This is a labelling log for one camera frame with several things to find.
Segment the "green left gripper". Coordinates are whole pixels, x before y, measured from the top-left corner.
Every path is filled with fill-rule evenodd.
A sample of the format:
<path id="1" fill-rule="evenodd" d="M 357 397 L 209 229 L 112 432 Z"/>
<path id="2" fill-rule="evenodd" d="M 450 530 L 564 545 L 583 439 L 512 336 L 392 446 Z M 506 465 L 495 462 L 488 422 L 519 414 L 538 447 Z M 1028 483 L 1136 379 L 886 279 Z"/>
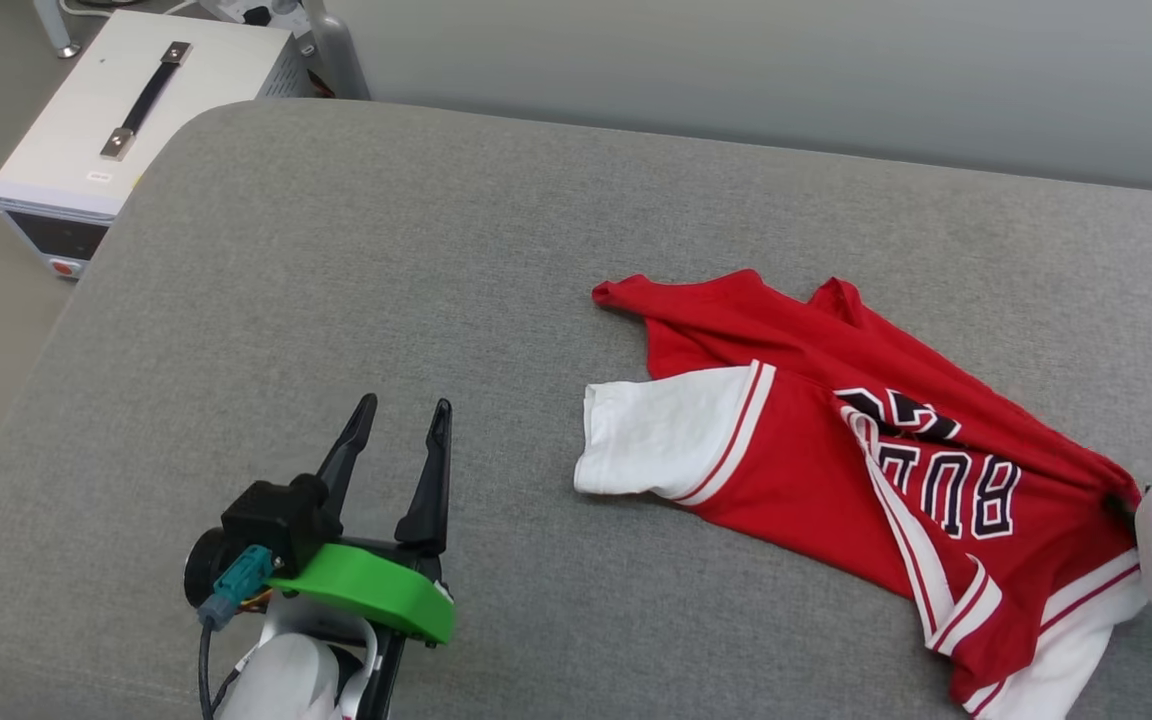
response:
<path id="1" fill-rule="evenodd" d="M 361 397 L 317 471 L 326 488 L 323 511 L 338 525 L 378 406 L 376 393 Z M 447 546 L 452 418 L 450 402 L 440 397 L 425 437 L 419 483 L 407 514 L 397 521 L 394 539 L 414 552 L 444 553 Z M 346 544 L 324 544 L 300 574 L 271 575 L 268 585 L 434 644 L 449 644 L 456 626 L 454 601 L 442 585 L 420 571 Z"/>

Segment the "white power strip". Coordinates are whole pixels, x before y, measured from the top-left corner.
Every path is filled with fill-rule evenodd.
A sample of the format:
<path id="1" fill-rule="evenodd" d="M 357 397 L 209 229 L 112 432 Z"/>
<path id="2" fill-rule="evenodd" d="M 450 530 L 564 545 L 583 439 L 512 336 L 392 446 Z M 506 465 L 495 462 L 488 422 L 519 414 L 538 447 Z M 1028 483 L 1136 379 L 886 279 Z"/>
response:
<path id="1" fill-rule="evenodd" d="M 297 37 L 311 31 L 305 6 L 301 0 L 197 0 L 197 3 L 225 22 L 243 24 L 247 15 L 251 15 L 260 23 L 268 15 L 266 26 L 287 29 Z"/>

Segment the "red and white jersey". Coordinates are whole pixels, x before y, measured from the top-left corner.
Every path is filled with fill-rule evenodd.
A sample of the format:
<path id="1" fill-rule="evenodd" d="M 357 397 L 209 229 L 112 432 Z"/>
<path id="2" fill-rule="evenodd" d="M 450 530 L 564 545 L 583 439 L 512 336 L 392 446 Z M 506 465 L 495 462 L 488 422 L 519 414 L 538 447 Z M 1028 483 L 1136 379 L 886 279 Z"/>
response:
<path id="1" fill-rule="evenodd" d="M 914 602 L 975 720 L 1064 720 L 1146 606 L 1138 488 L 833 278 L 805 302 L 755 270 L 605 282 L 639 316 L 647 382 L 590 384 L 585 495 L 653 493 Z"/>

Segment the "white metal equipment box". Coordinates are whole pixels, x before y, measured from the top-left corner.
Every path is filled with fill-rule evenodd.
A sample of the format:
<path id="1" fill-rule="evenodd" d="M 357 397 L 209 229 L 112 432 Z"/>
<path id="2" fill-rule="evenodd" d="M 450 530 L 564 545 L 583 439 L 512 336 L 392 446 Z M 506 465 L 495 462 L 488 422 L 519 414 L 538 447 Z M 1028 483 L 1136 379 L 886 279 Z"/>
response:
<path id="1" fill-rule="evenodd" d="M 172 41 L 192 50 L 120 161 L 101 158 Z M 311 94 L 287 29 L 116 12 L 0 169 L 0 217 L 50 272 L 77 281 L 179 129 L 234 103 Z"/>

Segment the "white partition panel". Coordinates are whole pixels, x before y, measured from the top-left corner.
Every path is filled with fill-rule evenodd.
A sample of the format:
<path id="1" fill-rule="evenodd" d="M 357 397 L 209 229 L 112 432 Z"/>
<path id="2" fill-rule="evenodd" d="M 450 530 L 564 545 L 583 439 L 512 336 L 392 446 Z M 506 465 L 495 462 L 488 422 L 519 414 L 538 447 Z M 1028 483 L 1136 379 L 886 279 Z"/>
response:
<path id="1" fill-rule="evenodd" d="M 329 0 L 371 99 L 1152 190 L 1152 0 Z"/>

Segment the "grey partition frame post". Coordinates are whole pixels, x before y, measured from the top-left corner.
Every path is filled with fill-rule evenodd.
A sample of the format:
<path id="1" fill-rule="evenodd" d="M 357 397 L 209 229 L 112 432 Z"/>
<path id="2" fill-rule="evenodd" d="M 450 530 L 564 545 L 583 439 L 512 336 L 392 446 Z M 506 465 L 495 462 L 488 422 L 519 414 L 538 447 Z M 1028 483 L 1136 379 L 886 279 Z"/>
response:
<path id="1" fill-rule="evenodd" d="M 329 9 L 329 0 L 301 0 L 314 33 L 317 55 L 326 71 L 326 85 L 335 96 L 370 101 L 371 94 L 358 60 L 356 41 L 342 18 Z"/>

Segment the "grey metal pole foot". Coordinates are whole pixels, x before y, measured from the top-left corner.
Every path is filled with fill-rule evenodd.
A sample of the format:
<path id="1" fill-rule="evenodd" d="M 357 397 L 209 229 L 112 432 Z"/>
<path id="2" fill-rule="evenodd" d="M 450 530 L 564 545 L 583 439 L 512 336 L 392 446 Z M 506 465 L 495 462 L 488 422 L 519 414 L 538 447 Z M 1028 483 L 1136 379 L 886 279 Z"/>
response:
<path id="1" fill-rule="evenodd" d="M 31 1 L 55 55 L 60 59 L 77 56 L 81 53 L 81 46 L 70 37 L 67 23 L 65 23 L 65 12 L 61 10 L 61 0 Z"/>

